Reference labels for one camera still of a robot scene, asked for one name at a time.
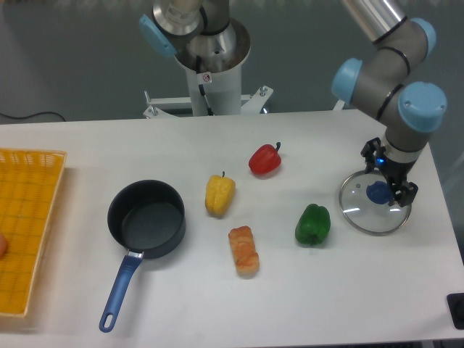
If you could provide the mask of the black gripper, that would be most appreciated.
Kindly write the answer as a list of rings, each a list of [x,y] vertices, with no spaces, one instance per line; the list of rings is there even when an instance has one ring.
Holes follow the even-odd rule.
[[[368,174],[378,169],[389,184],[391,192],[389,206],[397,204],[400,207],[406,207],[413,203],[418,193],[418,186],[409,182],[407,175],[413,168],[416,159],[412,162],[398,162],[387,157],[380,138],[367,141],[360,154],[365,160],[364,173]]]

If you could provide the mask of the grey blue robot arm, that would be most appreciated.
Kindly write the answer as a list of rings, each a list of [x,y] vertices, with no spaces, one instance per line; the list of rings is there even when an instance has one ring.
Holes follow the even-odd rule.
[[[385,178],[388,202],[405,207],[418,191],[407,174],[447,109],[447,97],[438,86],[405,84],[433,51],[436,33],[425,20],[409,18],[395,1],[346,1],[344,7],[376,54],[369,62],[348,59],[331,90],[385,126],[383,138],[367,142],[361,155],[367,172],[378,171]],[[230,16],[227,1],[156,1],[138,25],[154,50],[174,57],[186,72],[194,115],[251,115],[270,96],[266,87],[254,96],[241,92],[250,37]]]

